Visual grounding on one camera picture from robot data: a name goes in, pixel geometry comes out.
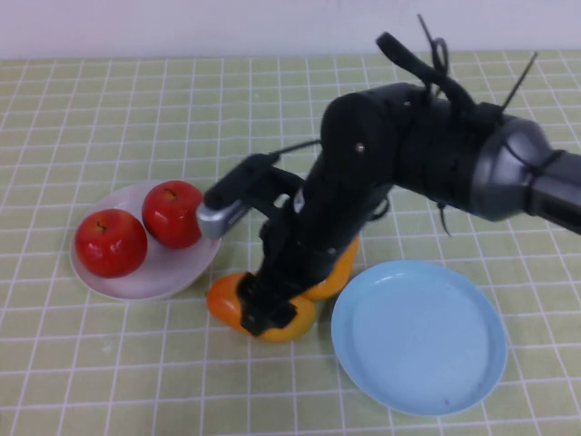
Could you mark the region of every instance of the light blue plate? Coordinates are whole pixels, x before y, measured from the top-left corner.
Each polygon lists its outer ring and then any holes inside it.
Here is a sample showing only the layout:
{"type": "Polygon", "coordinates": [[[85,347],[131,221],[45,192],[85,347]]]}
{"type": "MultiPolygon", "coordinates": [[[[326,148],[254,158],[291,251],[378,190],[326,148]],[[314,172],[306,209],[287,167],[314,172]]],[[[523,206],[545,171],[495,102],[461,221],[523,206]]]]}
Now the light blue plate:
{"type": "Polygon", "coordinates": [[[411,415],[479,403],[507,361],[494,306],[466,278],[431,263],[382,263],[359,274],[335,304],[331,335],[353,382],[411,415]]]}

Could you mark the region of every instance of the green checkered tablecloth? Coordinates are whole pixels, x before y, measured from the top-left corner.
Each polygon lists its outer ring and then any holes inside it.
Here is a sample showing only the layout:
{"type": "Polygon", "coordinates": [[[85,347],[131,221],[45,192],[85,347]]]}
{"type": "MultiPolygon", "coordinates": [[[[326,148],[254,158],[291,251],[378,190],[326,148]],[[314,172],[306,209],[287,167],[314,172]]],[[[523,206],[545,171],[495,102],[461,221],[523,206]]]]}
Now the green checkered tablecloth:
{"type": "MultiPolygon", "coordinates": [[[[452,70],[476,99],[500,102],[529,55],[456,53],[452,70]]],[[[502,313],[502,382],[442,419],[364,396],[336,362],[328,310],[287,344],[210,318],[212,281],[259,264],[257,213],[169,301],[111,301],[74,278],[74,227],[111,191],[170,178],[206,189],[250,152],[317,136],[335,96],[410,79],[380,56],[2,62],[0,435],[581,434],[581,238],[542,220],[449,211],[449,239],[434,205],[396,189],[392,213],[363,232],[356,273],[396,259],[444,264],[502,313]]],[[[509,111],[581,153],[581,52],[541,54],[509,111]]],[[[281,164],[304,175],[314,156],[281,164]]]]}

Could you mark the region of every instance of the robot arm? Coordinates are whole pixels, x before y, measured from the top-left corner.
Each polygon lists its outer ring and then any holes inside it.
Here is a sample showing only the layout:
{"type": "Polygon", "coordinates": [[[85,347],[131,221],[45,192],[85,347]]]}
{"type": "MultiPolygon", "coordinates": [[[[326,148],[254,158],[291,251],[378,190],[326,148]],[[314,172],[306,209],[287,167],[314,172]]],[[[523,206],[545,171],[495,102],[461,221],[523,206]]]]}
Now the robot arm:
{"type": "Polygon", "coordinates": [[[304,181],[273,166],[289,150],[254,154],[216,183],[198,210],[211,239],[251,208],[268,218],[261,267],[237,291],[241,325],[253,335],[293,319],[290,299],[330,275],[365,224],[387,212],[394,185],[489,221],[528,213],[581,234],[581,156],[551,149],[538,124],[503,114],[507,102],[475,104],[391,35],[378,45],[425,86],[390,84],[338,97],[323,115],[321,153],[304,181]],[[433,84],[447,99],[430,92],[433,84]],[[275,207],[283,193],[288,200],[275,207]]]}

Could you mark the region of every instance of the apple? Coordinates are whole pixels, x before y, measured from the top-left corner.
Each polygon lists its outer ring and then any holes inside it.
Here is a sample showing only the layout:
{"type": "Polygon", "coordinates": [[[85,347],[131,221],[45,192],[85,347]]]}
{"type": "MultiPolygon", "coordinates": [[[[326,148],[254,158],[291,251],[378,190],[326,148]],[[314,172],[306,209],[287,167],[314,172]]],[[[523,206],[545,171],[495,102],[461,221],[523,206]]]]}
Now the apple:
{"type": "Polygon", "coordinates": [[[121,209],[105,209],[87,216],[74,236],[74,248],[84,267],[103,278],[135,271],[147,254],[142,224],[121,209]]]}
{"type": "Polygon", "coordinates": [[[202,202],[202,192],[189,183],[181,180],[160,183],[145,196],[143,225],[165,247],[190,247],[202,237],[196,218],[202,202]]]}

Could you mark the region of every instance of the plate rim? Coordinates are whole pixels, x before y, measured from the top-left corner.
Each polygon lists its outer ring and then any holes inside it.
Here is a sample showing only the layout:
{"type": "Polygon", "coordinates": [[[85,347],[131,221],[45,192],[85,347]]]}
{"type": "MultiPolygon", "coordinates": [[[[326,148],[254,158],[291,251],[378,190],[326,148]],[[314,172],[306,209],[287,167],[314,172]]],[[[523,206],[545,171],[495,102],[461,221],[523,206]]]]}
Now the plate rim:
{"type": "MultiPolygon", "coordinates": [[[[111,300],[114,300],[117,302],[150,302],[150,301],[159,301],[159,300],[164,300],[164,299],[170,298],[173,295],[175,295],[175,294],[183,291],[185,288],[187,288],[188,285],[186,285],[184,288],[181,288],[177,291],[165,292],[165,293],[161,293],[159,295],[152,295],[152,296],[148,296],[148,297],[136,297],[136,298],[115,297],[115,296],[112,296],[110,294],[97,291],[94,287],[90,286],[85,280],[83,280],[83,278],[79,274],[78,270],[82,269],[87,273],[90,273],[90,272],[86,268],[84,268],[84,266],[80,262],[79,262],[78,267],[77,267],[77,265],[75,264],[75,261],[74,261],[74,259],[78,259],[78,256],[76,256],[76,254],[74,252],[74,235],[76,233],[76,229],[78,228],[79,224],[82,223],[86,217],[88,217],[92,213],[95,213],[95,212],[102,210],[102,208],[98,207],[99,203],[104,202],[106,199],[108,199],[112,195],[124,193],[125,191],[131,191],[132,189],[136,189],[136,188],[149,187],[150,189],[152,189],[157,184],[167,182],[168,180],[159,180],[159,181],[149,180],[149,181],[145,181],[145,182],[132,183],[132,184],[129,184],[127,186],[123,186],[119,189],[116,189],[116,190],[108,193],[107,195],[105,195],[104,197],[102,197],[101,199],[96,201],[95,203],[91,204],[91,206],[86,210],[86,212],[83,214],[83,216],[74,225],[74,231],[73,231],[73,235],[71,237],[71,241],[69,243],[67,257],[69,259],[69,265],[71,266],[71,269],[73,270],[75,277],[89,291],[95,292],[97,295],[100,295],[101,297],[111,299],[111,300]]],[[[196,277],[194,277],[192,280],[190,280],[189,284],[194,283],[198,278],[201,277],[202,273],[208,269],[208,267],[212,264],[214,258],[216,257],[216,254],[220,250],[220,247],[222,246],[222,238],[217,239],[215,241],[212,241],[212,240],[207,240],[207,241],[209,241],[212,244],[212,254],[211,254],[211,256],[209,256],[209,261],[207,262],[207,264],[204,265],[204,267],[201,269],[201,273],[199,275],[197,275],[196,277]]]]}
{"type": "Polygon", "coordinates": [[[506,371],[507,359],[508,359],[507,331],[506,331],[506,327],[505,327],[504,323],[502,322],[500,312],[497,310],[495,305],[488,299],[488,297],[482,291],[480,291],[479,288],[473,282],[471,282],[467,277],[460,274],[459,272],[456,272],[454,270],[451,270],[447,267],[444,267],[444,266],[436,264],[436,263],[430,263],[430,262],[424,262],[424,261],[413,261],[413,260],[388,261],[388,262],[384,262],[384,263],[375,264],[375,265],[369,267],[368,269],[364,270],[363,272],[360,272],[355,277],[353,277],[349,281],[349,283],[347,283],[347,285],[345,286],[345,288],[343,289],[343,291],[340,293],[339,297],[337,298],[337,301],[335,302],[334,307],[333,307],[333,312],[331,315],[331,323],[330,324],[331,324],[331,326],[330,326],[331,342],[333,344],[333,349],[335,351],[335,355],[336,355],[337,360],[341,366],[341,369],[343,371],[345,371],[345,373],[350,378],[350,380],[358,387],[358,389],[360,391],[362,391],[364,394],[369,396],[374,401],[378,402],[379,404],[381,404],[385,407],[392,409],[393,411],[404,413],[408,416],[443,417],[443,416],[452,416],[452,415],[460,414],[461,412],[466,411],[466,410],[476,406],[477,404],[480,404],[483,400],[485,400],[496,389],[496,387],[498,386],[498,383],[501,381],[501,379],[504,375],[504,372],[506,371]],[[502,332],[501,335],[494,335],[494,338],[496,339],[496,342],[497,342],[497,347],[500,350],[500,352],[502,353],[502,355],[501,355],[502,361],[501,361],[501,364],[499,364],[497,366],[497,374],[492,379],[493,382],[491,384],[490,389],[488,389],[487,391],[484,391],[484,393],[482,395],[480,395],[478,401],[472,402],[468,405],[463,405],[462,407],[460,407],[458,409],[448,411],[445,413],[440,413],[440,412],[422,413],[422,412],[417,412],[417,411],[405,410],[403,408],[394,407],[388,401],[381,400],[380,398],[377,397],[375,392],[369,391],[368,389],[365,389],[365,388],[362,388],[359,385],[359,381],[357,380],[357,378],[353,377],[352,370],[346,368],[343,365],[343,360],[346,359],[346,355],[351,355],[351,354],[347,353],[347,352],[338,352],[338,350],[345,350],[346,349],[346,347],[338,346],[338,344],[340,342],[342,342],[342,343],[347,342],[346,336],[342,333],[339,333],[340,327],[338,326],[338,321],[337,321],[337,317],[336,317],[337,313],[339,313],[339,310],[341,310],[341,307],[342,307],[341,301],[346,301],[348,296],[350,295],[350,293],[356,292],[358,282],[366,280],[366,278],[372,273],[376,273],[377,271],[384,270],[386,272],[386,275],[387,275],[389,273],[395,272],[401,266],[403,266],[404,268],[409,268],[411,266],[413,268],[414,265],[419,266],[421,268],[426,268],[426,267],[431,268],[432,272],[436,272],[436,271],[440,270],[441,272],[444,272],[448,276],[453,276],[453,277],[460,279],[468,287],[472,288],[473,291],[475,291],[477,294],[479,294],[483,297],[481,299],[482,304],[487,306],[487,311],[489,312],[489,315],[491,315],[491,317],[487,317],[487,318],[490,319],[493,323],[495,323],[497,325],[497,327],[498,327],[497,330],[499,332],[502,332]]]}

